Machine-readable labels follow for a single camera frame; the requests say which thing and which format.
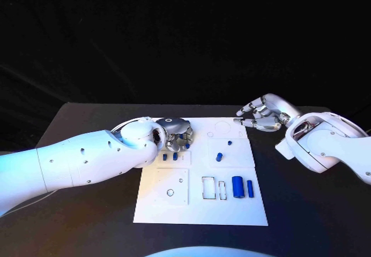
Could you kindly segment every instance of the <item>table surface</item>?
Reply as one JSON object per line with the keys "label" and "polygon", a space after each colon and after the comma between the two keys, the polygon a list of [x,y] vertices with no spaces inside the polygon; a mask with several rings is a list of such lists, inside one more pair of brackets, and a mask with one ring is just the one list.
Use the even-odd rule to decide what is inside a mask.
{"label": "table surface", "polygon": [[[238,109],[66,103],[37,147],[110,130],[136,117],[234,117]],[[144,256],[188,246],[232,247],[274,256],[370,256],[371,186],[342,163],[318,174],[297,160],[287,161],[274,149],[284,129],[247,133],[267,227],[133,223],[141,169],[131,169],[101,183],[59,190],[0,218],[0,256]]]}

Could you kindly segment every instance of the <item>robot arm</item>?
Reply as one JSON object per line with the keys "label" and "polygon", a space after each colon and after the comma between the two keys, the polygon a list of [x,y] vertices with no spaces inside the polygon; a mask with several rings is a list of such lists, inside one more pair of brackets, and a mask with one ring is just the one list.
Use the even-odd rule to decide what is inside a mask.
{"label": "robot arm", "polygon": [[[237,115],[251,110],[255,112],[254,120],[235,118],[234,121],[268,132],[280,129],[277,122],[287,127],[286,137],[276,145],[286,159],[296,157],[307,169],[318,173],[342,161],[359,179],[371,184],[371,137],[348,119],[331,112],[303,115],[274,94],[254,100]],[[260,117],[263,110],[268,116]]]}
{"label": "robot arm", "polygon": [[[182,129],[175,128],[169,134],[175,123]],[[43,193],[98,183],[131,168],[150,165],[165,144],[182,144],[170,138],[186,131],[191,135],[183,141],[189,143],[188,121],[178,119],[160,125],[144,117],[120,124],[113,131],[91,132],[50,146],[0,156],[0,216]]]}

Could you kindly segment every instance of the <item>black backdrop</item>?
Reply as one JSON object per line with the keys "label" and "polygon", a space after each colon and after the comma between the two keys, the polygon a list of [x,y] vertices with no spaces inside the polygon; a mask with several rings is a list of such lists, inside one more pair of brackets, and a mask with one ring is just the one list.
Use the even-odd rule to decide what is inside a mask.
{"label": "black backdrop", "polygon": [[1,0],[0,150],[35,146],[65,102],[244,105],[276,93],[368,129],[367,17],[339,2]]}

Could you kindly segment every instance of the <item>small blue object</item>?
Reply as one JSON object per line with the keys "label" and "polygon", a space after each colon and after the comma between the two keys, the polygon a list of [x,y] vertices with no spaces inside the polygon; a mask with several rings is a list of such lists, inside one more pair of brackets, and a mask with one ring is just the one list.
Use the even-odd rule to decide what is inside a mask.
{"label": "small blue object", "polygon": [[234,198],[244,198],[244,181],[240,176],[232,177],[232,186],[234,186]]}
{"label": "small blue object", "polygon": [[217,161],[219,162],[222,160],[222,154],[218,153],[218,156],[217,156]]}
{"label": "small blue object", "polygon": [[254,191],[253,191],[253,182],[251,180],[247,181],[247,190],[248,190],[248,197],[254,197]]}

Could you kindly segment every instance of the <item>white board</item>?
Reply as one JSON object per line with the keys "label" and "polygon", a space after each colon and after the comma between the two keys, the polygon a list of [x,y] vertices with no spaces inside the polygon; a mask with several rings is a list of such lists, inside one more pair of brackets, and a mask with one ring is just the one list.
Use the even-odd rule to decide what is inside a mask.
{"label": "white board", "polygon": [[[193,143],[188,151],[179,153],[178,161],[172,160],[172,152],[167,152],[167,160],[162,160],[163,149],[157,160],[143,168],[134,223],[267,226],[245,128],[234,123],[234,118],[185,119],[193,129]],[[215,160],[218,153],[224,154],[219,162]],[[244,180],[245,198],[241,199],[234,198],[234,176]],[[202,197],[202,177],[215,179],[215,200]],[[247,180],[253,181],[254,198],[248,198]],[[219,182],[225,182],[227,200],[221,200]],[[167,195],[169,189],[173,190],[172,196]]]}

